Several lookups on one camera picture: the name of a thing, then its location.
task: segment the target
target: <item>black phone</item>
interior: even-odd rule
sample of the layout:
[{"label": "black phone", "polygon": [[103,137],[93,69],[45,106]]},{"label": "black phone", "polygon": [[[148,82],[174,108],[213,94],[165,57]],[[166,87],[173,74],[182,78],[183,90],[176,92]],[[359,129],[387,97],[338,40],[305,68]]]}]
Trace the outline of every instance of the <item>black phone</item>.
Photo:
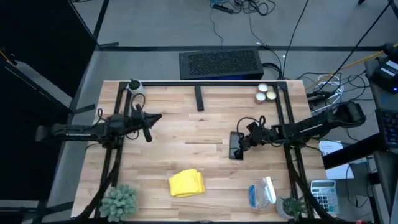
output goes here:
[{"label": "black phone", "polygon": [[231,131],[229,136],[229,158],[243,160],[243,150],[239,145],[239,140],[243,138],[243,133]]}]

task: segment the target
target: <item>calculator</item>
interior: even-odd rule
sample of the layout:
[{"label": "calculator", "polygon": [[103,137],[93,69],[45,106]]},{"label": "calculator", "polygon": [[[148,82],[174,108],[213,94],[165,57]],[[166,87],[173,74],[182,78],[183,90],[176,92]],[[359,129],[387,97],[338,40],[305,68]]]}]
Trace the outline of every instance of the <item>calculator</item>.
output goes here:
[{"label": "calculator", "polygon": [[338,201],[336,193],[336,181],[314,180],[311,181],[311,193],[329,214],[338,214]]}]

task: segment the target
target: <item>concrete floor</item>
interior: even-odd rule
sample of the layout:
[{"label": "concrete floor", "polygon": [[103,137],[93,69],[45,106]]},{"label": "concrete floor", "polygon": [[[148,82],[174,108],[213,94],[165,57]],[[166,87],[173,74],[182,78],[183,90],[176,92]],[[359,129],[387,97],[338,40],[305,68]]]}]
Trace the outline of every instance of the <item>concrete floor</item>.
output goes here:
[{"label": "concrete floor", "polygon": [[[297,29],[294,46],[352,46],[364,34],[378,16],[387,1],[367,0],[362,6],[357,1],[317,0],[310,1],[302,21]],[[92,0],[74,4],[84,22],[93,32],[100,13],[102,0]],[[295,23],[301,13],[305,0],[277,0],[274,12],[266,17],[252,14],[252,28],[259,38],[269,45],[288,45]],[[224,45],[255,45],[257,39],[249,29],[247,14],[229,15],[213,11],[207,0],[112,0],[106,12],[103,26],[98,37],[100,44],[119,42],[122,46],[181,46],[181,45],[220,45],[220,39],[213,33],[216,23],[219,35],[224,38]],[[391,9],[382,16],[375,28],[361,45],[382,45],[385,42],[398,42],[398,30],[391,29],[397,24],[397,17]],[[95,52],[89,68],[78,106],[97,103],[103,80],[178,80],[179,52]],[[285,52],[276,52],[280,58]],[[374,52],[356,52],[348,63],[359,60]],[[289,52],[285,76],[296,78],[304,72],[332,72],[339,67],[349,52]],[[260,52],[262,62],[277,63],[270,52]],[[364,66],[357,65],[344,71],[343,77],[358,74]],[[273,70],[266,70],[263,79],[275,79]],[[303,79],[309,86],[310,80]],[[343,100],[357,96],[361,90],[343,95]],[[366,90],[362,98],[372,98]],[[368,116],[360,128],[350,129],[356,139],[366,138],[377,132],[374,117],[375,105],[372,101],[359,102]],[[79,114],[74,123],[90,124],[94,111]],[[351,143],[342,129],[333,130],[328,139]],[[66,143],[61,157],[57,176],[53,185],[49,206],[74,200],[80,170],[84,159],[84,143]],[[356,180],[350,180],[350,194],[356,189],[364,189],[364,166],[353,167]],[[355,208],[347,202],[344,187],[338,188],[340,218],[346,220],[372,220],[369,203],[363,208]],[[63,220],[70,216],[70,211],[45,217],[45,221]]]}]

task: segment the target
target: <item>white paper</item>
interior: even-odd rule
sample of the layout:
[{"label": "white paper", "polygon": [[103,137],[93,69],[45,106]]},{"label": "white paper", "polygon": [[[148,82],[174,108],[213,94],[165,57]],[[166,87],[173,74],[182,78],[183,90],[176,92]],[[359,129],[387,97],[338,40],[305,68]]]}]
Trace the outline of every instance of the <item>white paper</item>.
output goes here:
[{"label": "white paper", "polygon": [[[325,156],[329,153],[338,151],[343,148],[343,145],[340,141],[320,141],[319,142],[319,150],[322,152],[322,156]],[[328,180],[340,180],[340,179],[352,179],[354,178],[353,171],[349,167],[349,164],[344,164],[338,167],[334,167],[326,170],[326,176]]]}]

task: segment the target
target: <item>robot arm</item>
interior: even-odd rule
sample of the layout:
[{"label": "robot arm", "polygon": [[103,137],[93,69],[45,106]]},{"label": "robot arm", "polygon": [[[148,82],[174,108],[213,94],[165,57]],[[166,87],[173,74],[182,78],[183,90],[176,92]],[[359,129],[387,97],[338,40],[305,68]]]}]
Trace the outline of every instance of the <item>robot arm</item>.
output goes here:
[{"label": "robot arm", "polygon": [[359,104],[346,102],[335,109],[322,111],[320,114],[294,124],[274,125],[271,129],[264,124],[253,122],[247,126],[249,134],[239,140],[241,151],[247,151],[258,144],[291,144],[300,146],[311,138],[322,138],[330,130],[342,126],[353,128],[366,120]]},{"label": "robot arm", "polygon": [[36,132],[36,141],[56,139],[59,141],[98,141],[104,147],[111,146],[115,139],[131,132],[143,130],[147,142],[152,141],[149,128],[161,117],[161,114],[148,114],[142,111],[140,105],[137,109],[131,108],[131,116],[114,114],[106,118],[103,123],[94,126],[62,125],[55,124],[51,127],[39,126]]}]

